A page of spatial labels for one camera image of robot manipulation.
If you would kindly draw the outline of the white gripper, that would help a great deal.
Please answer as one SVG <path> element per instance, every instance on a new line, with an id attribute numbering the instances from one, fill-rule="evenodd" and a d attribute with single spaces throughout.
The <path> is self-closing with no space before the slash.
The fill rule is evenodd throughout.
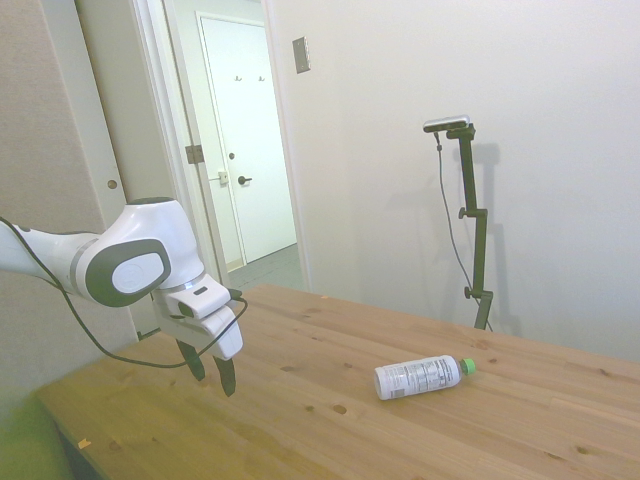
<path id="1" fill-rule="evenodd" d="M 198 351 L 208 347 L 208 352 L 214 355 L 220 383 L 227 397 L 236 391 L 235 366 L 231 358 L 243 347 L 235 314 L 228 306 L 230 300 L 228 293 L 153 293 L 159 327 L 177 339 L 179 351 L 191 374 L 198 382 L 205 378 L 205 368 Z"/>

